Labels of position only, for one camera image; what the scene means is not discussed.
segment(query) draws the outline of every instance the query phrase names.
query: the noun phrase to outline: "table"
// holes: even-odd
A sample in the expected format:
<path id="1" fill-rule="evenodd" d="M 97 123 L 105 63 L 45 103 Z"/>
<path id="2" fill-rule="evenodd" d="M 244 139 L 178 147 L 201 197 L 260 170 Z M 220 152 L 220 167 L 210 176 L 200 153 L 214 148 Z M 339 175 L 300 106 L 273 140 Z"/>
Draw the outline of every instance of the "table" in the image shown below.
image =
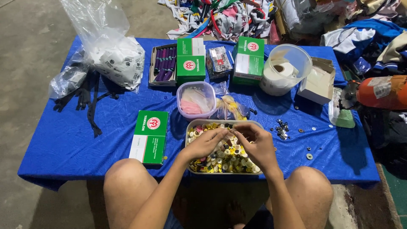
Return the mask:
<path id="1" fill-rule="evenodd" d="M 128 158 L 133 131 L 139 110 L 169 112 L 167 145 L 164 155 L 168 157 L 160 169 L 149 170 L 154 177 L 163 177 L 169 170 L 178 152 L 185 144 L 188 122 L 177 110 L 176 87 L 148 87 L 149 65 L 153 46 L 175 43 L 174 40 L 136 38 L 144 48 L 146 56 L 139 94 L 125 92 L 118 100 L 105 98 L 97 103 L 95 123 L 103 134 L 94 138 L 87 120 L 86 110 L 76 111 L 74 97 L 61 113 L 53 111 L 54 101 L 48 100 L 27 152 L 21 162 L 18 175 L 34 184 L 58 190 L 66 181 L 103 179 L 107 170 L 118 160 Z M 225 46 L 232 51 L 235 43 L 208 41 L 206 48 Z M 81 45 L 75 38 L 64 66 L 74 51 Z M 266 45 L 265 54 L 275 47 Z M 332 59 L 336 69 L 335 85 L 346 84 L 331 47 L 303 46 L 310 56 Z M 99 88 L 111 81 L 102 77 Z M 298 87 L 281 97 L 265 94 L 258 87 L 230 84 L 230 94 L 240 103 L 258 111 L 250 119 L 259 122 L 268 130 L 277 126 L 276 119 L 288 122 L 291 139 L 285 141 L 274 136 L 277 160 L 284 178 L 298 166 L 306 165 L 321 170 L 334 183 L 363 183 L 372 185 L 380 181 L 366 134 L 355 111 L 356 127 L 330 128 L 328 106 L 316 104 L 296 95 Z M 98 96 L 105 91 L 99 90 Z M 306 158 L 313 154 L 313 160 Z M 249 181 L 264 179 L 260 176 L 199 176 L 188 170 L 185 177 L 221 179 L 225 181 Z"/>

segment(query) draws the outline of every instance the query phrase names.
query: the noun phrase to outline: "plastic container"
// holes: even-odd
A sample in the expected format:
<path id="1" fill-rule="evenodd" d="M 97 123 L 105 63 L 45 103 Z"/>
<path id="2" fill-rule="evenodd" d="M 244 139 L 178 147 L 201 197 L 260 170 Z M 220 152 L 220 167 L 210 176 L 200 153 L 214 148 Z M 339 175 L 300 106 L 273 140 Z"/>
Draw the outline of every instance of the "plastic container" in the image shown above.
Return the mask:
<path id="1" fill-rule="evenodd" d="M 288 60 L 289 64 L 282 63 L 283 61 L 280 59 L 283 58 Z M 297 74 L 288 75 L 286 73 L 289 72 L 290 64 L 298 70 Z M 303 78 L 305 78 L 311 72 L 311 69 L 311 57 L 304 49 L 292 44 L 281 44 L 273 48 L 270 52 L 269 58 L 264 64 L 260 88 L 269 95 L 285 95 Z"/>
<path id="2" fill-rule="evenodd" d="M 216 123 L 216 124 L 229 123 L 229 124 L 235 124 L 235 123 L 242 123 L 242 122 L 244 122 L 244 123 L 247 123 L 247 122 L 254 123 L 254 124 L 260 126 L 260 128 L 262 128 L 262 129 L 264 130 L 263 126 L 262 126 L 260 123 L 258 123 L 258 122 L 256 122 L 256 121 L 252 121 L 252 120 L 237 121 L 237 120 L 195 119 L 194 121 L 192 121 L 192 122 L 189 123 L 188 127 L 187 127 L 186 130 L 185 130 L 185 147 L 187 146 L 187 143 L 188 143 L 188 131 L 189 131 L 191 128 L 194 128 L 195 126 L 203 125 L 203 124 L 208 124 L 208 123 Z M 199 175 L 209 175 L 209 174 L 210 174 L 210 175 L 256 175 L 256 176 L 258 176 L 258 175 L 263 174 L 262 171 L 260 171 L 260 172 L 258 172 L 258 173 L 236 173 L 236 172 L 235 172 L 235 173 L 231 173 L 231 172 L 206 173 L 206 172 L 194 172 L 194 171 L 192 171 L 192 170 L 189 168 L 189 166 L 188 166 L 188 170 L 189 170 L 190 172 L 194 173 L 194 174 L 199 174 Z"/>
<path id="3" fill-rule="evenodd" d="M 190 87 L 196 87 L 197 89 L 200 89 L 205 94 L 205 97 L 209 101 L 209 106 L 212 106 L 212 109 L 208 113 L 187 114 L 182 111 L 182 109 L 180 107 L 182 93 L 184 92 L 185 89 L 190 88 Z M 178 111 L 181 113 L 181 115 L 184 116 L 185 119 L 188 121 L 192 121 L 194 119 L 207 119 L 216 111 L 215 90 L 213 89 L 212 85 L 210 85 L 204 81 L 195 81 L 195 82 L 184 83 L 181 86 L 179 86 L 179 88 L 177 90 L 177 107 L 178 107 Z"/>

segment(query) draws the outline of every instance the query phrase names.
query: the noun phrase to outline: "foot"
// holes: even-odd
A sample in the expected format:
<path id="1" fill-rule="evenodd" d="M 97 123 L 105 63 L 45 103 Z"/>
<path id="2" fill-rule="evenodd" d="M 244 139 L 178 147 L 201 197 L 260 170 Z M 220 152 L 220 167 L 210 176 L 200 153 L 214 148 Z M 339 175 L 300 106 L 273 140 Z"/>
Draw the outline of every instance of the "foot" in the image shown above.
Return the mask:
<path id="1" fill-rule="evenodd" d="M 243 211 L 239 202 L 236 200 L 230 202 L 226 207 L 226 212 L 228 213 L 230 224 L 233 225 L 234 229 L 243 228 L 245 226 L 246 213 Z"/>
<path id="2" fill-rule="evenodd" d="M 171 209 L 173 210 L 174 216 L 178 219 L 179 223 L 185 227 L 187 213 L 186 199 L 181 199 L 179 196 L 176 196 L 173 200 L 173 204 L 171 205 Z"/>

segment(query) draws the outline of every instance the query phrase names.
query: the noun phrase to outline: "person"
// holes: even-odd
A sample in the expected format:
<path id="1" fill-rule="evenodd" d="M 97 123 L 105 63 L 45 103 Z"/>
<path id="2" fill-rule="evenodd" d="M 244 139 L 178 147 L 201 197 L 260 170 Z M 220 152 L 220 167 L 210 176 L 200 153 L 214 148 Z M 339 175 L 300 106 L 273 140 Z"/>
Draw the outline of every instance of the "person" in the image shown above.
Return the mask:
<path id="1" fill-rule="evenodd" d="M 325 175 L 301 166 L 284 180 L 271 133 L 253 123 L 238 124 L 229 131 L 263 171 L 270 193 L 254 217 L 246 225 L 234 225 L 234 229 L 324 228 L 333 200 L 333 190 Z M 179 152 L 159 184 L 136 159 L 113 164 L 106 173 L 103 188 L 110 229 L 182 228 L 171 210 L 182 175 L 192 160 L 208 156 L 227 133 L 222 128 L 204 132 Z"/>

